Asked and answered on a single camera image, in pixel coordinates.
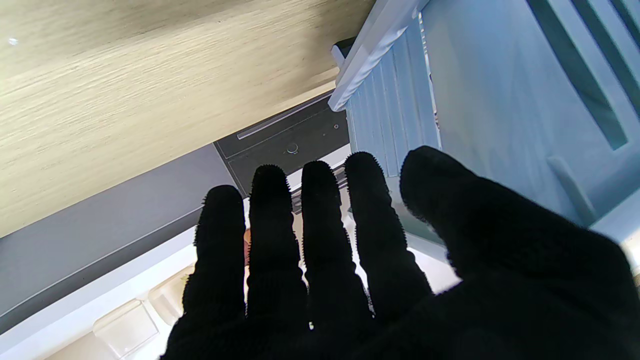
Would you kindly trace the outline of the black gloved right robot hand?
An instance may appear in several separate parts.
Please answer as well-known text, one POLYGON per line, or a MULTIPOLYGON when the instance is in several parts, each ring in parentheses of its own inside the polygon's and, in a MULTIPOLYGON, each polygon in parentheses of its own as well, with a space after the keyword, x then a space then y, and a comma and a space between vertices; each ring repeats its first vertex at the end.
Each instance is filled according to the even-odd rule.
POLYGON ((614 241, 420 146, 403 162, 401 198, 460 278, 436 294, 375 158, 353 153, 345 173, 367 285, 326 162, 302 169, 302 243, 284 172, 260 166, 248 251, 237 189, 206 194, 163 360, 639 358, 639 295, 614 241))

